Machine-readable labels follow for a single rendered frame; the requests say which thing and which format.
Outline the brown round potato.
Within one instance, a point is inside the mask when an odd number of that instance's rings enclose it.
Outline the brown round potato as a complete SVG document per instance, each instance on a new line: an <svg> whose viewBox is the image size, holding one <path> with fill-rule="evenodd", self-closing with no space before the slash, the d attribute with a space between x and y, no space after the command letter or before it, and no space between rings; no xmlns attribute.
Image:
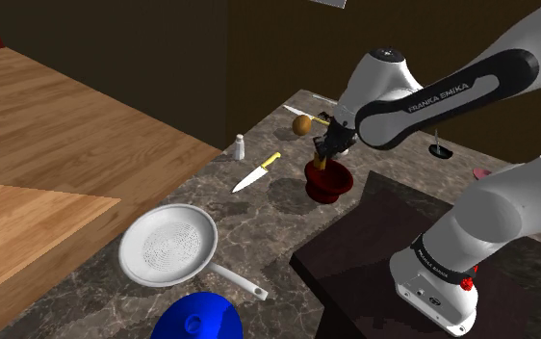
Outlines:
<svg viewBox="0 0 541 339"><path fill-rule="evenodd" d="M305 136L312 128L312 119L305 115L297 116L292 123L292 130L297 136Z"/></svg>

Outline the blue round funnel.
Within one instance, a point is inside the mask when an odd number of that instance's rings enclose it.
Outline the blue round funnel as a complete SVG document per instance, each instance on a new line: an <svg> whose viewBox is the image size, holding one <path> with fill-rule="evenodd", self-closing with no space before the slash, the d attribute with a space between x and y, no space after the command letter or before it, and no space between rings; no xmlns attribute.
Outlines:
<svg viewBox="0 0 541 339"><path fill-rule="evenodd" d="M233 304L211 292L186 295L160 317L150 339L244 339Z"/></svg>

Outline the black disc with thin rod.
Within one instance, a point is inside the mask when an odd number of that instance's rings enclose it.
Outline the black disc with thin rod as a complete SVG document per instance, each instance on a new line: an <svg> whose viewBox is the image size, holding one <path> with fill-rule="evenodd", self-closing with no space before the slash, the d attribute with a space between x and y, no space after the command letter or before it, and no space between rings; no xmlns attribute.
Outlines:
<svg viewBox="0 0 541 339"><path fill-rule="evenodd" d="M438 130L434 131L434 143L428 147L428 151L431 155L439 159L449 159L453 155L453 152L451 150L440 145Z"/></svg>

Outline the white colander pan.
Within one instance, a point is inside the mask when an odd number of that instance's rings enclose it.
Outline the white colander pan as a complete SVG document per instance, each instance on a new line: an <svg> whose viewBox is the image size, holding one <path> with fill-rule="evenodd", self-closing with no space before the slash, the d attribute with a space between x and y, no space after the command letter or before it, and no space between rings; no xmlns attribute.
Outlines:
<svg viewBox="0 0 541 339"><path fill-rule="evenodd" d="M218 240L217 225L204 210L163 205L127 228L118 248L119 265L131 280L148 287L173 286L208 270L265 300L266 290L212 261Z"/></svg>

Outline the dark red bowl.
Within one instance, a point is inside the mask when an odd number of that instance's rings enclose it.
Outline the dark red bowl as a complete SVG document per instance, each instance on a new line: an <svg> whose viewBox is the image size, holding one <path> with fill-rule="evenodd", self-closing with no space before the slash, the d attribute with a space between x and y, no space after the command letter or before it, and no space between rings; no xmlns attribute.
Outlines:
<svg viewBox="0 0 541 339"><path fill-rule="evenodd" d="M334 203L340 195L348 192L353 186L350 171L342 164L327 160L324 169L316 169L310 161L304 168L306 177L306 193L322 204Z"/></svg>

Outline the yellow-handled kitchen knife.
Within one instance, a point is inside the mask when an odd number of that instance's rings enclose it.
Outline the yellow-handled kitchen knife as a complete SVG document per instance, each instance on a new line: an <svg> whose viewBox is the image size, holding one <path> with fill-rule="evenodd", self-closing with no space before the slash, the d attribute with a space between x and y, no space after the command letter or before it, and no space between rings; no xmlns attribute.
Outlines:
<svg viewBox="0 0 541 339"><path fill-rule="evenodd" d="M266 175L269 170L267 169L267 166L272 164L276 159L281 157L280 152L273 153L267 160L265 160L263 163L261 163L258 167L256 167L252 172L250 172L246 177L244 177L231 191L232 194L235 194L236 192L244 189L245 187L249 186L253 182L257 181L264 175Z"/></svg>
<svg viewBox="0 0 541 339"><path fill-rule="evenodd" d="M294 107L291 107L291 106L288 106L288 105L282 105L283 108L285 108L286 110L298 115L298 116L305 116L305 117L308 117L310 118L311 120L315 121L315 122L318 122L318 123L321 123L323 125L326 125L328 126L329 125L329 122L324 120L324 119L321 119L319 117L315 117L315 116L312 116L310 114L307 114L299 109L296 109Z"/></svg>

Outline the dark robot stand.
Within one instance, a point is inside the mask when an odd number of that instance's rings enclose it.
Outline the dark robot stand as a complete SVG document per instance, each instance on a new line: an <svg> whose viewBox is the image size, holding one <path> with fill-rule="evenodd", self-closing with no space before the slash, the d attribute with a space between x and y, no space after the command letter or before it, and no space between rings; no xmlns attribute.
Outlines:
<svg viewBox="0 0 541 339"><path fill-rule="evenodd" d="M324 311L314 339L541 339L541 243L524 237L481 262L477 319L454 338L398 296L390 256L451 209L370 172L359 204L290 264Z"/></svg>

